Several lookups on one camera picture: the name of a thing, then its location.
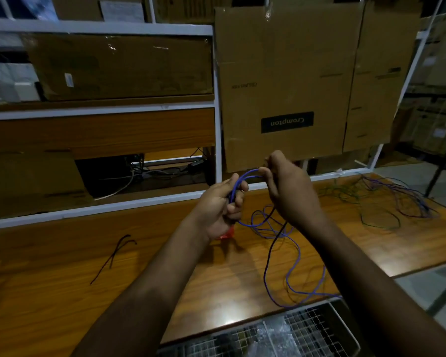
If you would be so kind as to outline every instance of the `white metal frame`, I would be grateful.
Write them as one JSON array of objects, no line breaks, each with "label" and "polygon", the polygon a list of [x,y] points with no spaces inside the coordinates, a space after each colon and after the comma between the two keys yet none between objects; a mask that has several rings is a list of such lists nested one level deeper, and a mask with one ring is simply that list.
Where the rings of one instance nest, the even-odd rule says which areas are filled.
[{"label": "white metal frame", "polygon": [[[129,22],[94,22],[94,21],[60,21],[48,22],[40,20],[16,20],[12,17],[6,0],[0,0],[6,11],[8,19],[0,19],[0,33],[2,32],[47,32],[47,33],[79,33],[79,34],[132,34],[132,35],[198,35],[211,36],[213,38],[213,51],[215,51],[214,29],[211,25],[179,25],[179,24],[159,24],[155,22],[155,14],[153,2],[149,0],[151,9],[152,23],[129,23]],[[426,44],[431,25],[435,15],[438,13],[442,0],[439,1],[433,17],[425,32],[418,32],[417,39],[420,39],[420,45],[415,54],[415,58],[408,72],[405,84],[400,95],[398,104],[403,99],[403,95],[408,87],[411,76],[415,70],[416,64],[421,56],[422,49]],[[220,120],[220,101],[218,90],[218,77],[216,70],[216,62],[213,62],[213,81],[214,81],[214,101],[209,102],[188,102],[179,104],[159,104],[159,105],[140,105],[140,106],[122,106],[122,107],[83,107],[72,109],[49,109],[37,111],[15,111],[0,112],[0,120],[8,119],[28,119],[28,118],[52,118],[76,115],[95,115],[95,114],[112,114],[112,113],[131,113],[158,110],[178,110],[213,107],[215,111],[215,172],[216,182],[222,180],[222,138],[221,138],[221,120]],[[380,144],[375,155],[369,161],[369,164],[363,168],[349,169],[321,175],[311,176],[312,181],[333,179],[343,176],[355,174],[371,173],[380,156],[383,144]],[[308,161],[303,161],[303,168],[307,169]],[[254,183],[250,185],[250,190],[264,189],[265,183]],[[119,203],[109,203],[105,205],[76,208],[69,210],[61,210],[56,212],[48,212],[31,216],[19,216],[14,218],[0,219],[0,228],[20,226],[32,223],[39,223],[51,220],[59,220],[72,218],[76,216],[86,216],[99,213],[107,213],[117,210],[132,209],[146,207],[156,204],[165,204],[178,202],[182,200],[196,199],[202,195],[203,191],[195,191],[189,193],[181,193],[155,198],[145,198]]]}]

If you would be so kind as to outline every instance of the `person's right arm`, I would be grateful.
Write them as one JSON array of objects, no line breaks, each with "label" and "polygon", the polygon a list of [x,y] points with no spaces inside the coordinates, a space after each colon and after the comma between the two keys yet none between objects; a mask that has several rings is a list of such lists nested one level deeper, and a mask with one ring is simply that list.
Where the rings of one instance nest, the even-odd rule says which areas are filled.
[{"label": "person's right arm", "polygon": [[314,246],[377,356],[446,357],[446,331],[323,212],[307,173],[277,150],[260,172],[279,214]]}]

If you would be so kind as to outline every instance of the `person's left arm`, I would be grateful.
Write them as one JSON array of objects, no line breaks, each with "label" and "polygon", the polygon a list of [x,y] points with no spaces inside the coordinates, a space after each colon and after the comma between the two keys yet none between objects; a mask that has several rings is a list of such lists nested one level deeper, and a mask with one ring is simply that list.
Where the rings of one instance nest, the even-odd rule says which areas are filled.
[{"label": "person's left arm", "polygon": [[147,268],[96,320],[72,356],[153,356],[173,310],[208,244],[240,219],[243,182],[235,203],[227,195],[238,180],[212,185],[157,252]]}]

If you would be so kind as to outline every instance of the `wooden desk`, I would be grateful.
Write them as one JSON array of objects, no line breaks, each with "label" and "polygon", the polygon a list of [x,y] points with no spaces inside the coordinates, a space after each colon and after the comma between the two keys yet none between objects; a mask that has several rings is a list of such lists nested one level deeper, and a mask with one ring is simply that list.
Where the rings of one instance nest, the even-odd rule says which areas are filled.
[{"label": "wooden desk", "polygon": [[[317,183],[317,187],[333,181]],[[245,218],[268,204],[267,191],[250,192]],[[357,207],[333,197],[321,198],[324,209],[381,268],[399,276],[446,262],[446,208],[440,217],[418,220],[400,216],[393,231],[365,227]],[[0,356],[68,356],[95,319],[131,283],[196,201],[125,210],[95,216],[0,230]],[[388,192],[375,192],[362,204],[364,218],[381,218],[380,208],[394,211]],[[117,240],[128,244],[89,286]],[[311,290],[321,276],[322,262],[298,233],[302,260],[291,278],[297,289]],[[163,342],[227,327],[278,308],[262,283],[270,241],[236,226],[235,239],[214,242],[182,295]],[[284,276],[297,251],[278,242],[268,282],[280,302],[291,303]],[[327,276],[321,290],[335,293]]]}]

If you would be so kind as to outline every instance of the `red plastic object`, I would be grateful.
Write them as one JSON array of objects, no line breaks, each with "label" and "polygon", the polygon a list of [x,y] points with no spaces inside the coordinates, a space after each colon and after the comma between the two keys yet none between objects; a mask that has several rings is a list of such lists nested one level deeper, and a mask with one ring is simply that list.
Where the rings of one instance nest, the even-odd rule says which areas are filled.
[{"label": "red plastic object", "polygon": [[233,238],[234,237],[234,226],[231,226],[230,230],[228,230],[226,232],[226,234],[223,234],[221,237],[218,237],[218,240],[221,239],[228,239],[228,238]]}]

